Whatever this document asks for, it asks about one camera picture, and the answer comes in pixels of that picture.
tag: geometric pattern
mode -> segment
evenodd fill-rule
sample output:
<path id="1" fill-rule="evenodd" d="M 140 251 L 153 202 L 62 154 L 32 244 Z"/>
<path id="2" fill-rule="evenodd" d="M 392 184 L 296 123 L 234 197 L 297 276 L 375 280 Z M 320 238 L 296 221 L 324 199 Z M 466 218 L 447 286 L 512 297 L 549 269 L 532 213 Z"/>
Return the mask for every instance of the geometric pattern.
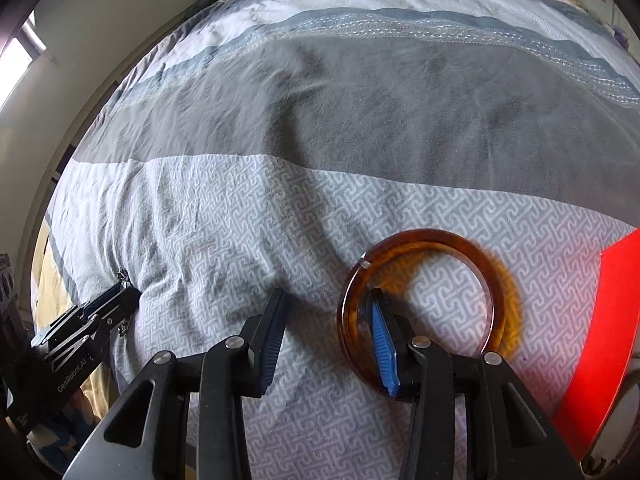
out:
<path id="1" fill-rule="evenodd" d="M 398 476 L 408 406 L 360 383 L 335 329 L 345 276 L 374 243 L 428 227 L 482 248 L 507 295 L 502 352 L 552 413 L 586 337 L 600 252 L 632 231 L 535 196 L 308 170 L 267 155 L 71 160 L 49 213 L 81 301 L 112 285 L 119 267 L 142 291 L 127 337 L 112 347 L 126 380 L 160 349 L 193 354 L 237 333 L 276 286 L 293 295 L 273 384 L 244 404 L 257 479 Z M 375 280 L 420 332 L 473 351 L 484 329 L 482 291 L 457 260 L 411 255 Z M 460 402 L 457 414 L 462 432 Z M 193 443 L 193 417 L 188 435 Z M 464 438 L 456 443 L 463 478 Z"/>
<path id="2" fill-rule="evenodd" d="M 205 71 L 225 66 L 238 55 L 252 56 L 255 49 L 269 41 L 338 36 L 340 38 L 414 38 L 434 43 L 476 43 L 500 45 L 524 50 L 551 63 L 575 82 L 619 105 L 640 107 L 640 96 L 627 78 L 615 73 L 603 59 L 586 53 L 580 59 L 575 45 L 551 41 L 530 30 L 518 30 L 499 20 L 460 15 L 455 12 L 415 12 L 401 9 L 358 10 L 323 9 L 300 13 L 281 23 L 250 29 L 229 44 L 219 47 L 212 59 L 202 57 L 197 68 L 173 70 L 143 84 L 142 92 L 132 91 L 118 99 L 113 112 L 139 101 L 152 100 L 167 87 L 188 87 Z"/>

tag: red object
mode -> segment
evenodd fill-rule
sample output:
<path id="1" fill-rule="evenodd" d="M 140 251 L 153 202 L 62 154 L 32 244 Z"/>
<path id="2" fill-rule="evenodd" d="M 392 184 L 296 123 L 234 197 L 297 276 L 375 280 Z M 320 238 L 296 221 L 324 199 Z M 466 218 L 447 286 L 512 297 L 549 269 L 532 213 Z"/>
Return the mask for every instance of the red object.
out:
<path id="1" fill-rule="evenodd" d="M 553 423 L 580 460 L 625 377 L 640 321 L 640 229 L 604 250 L 589 333 Z"/>

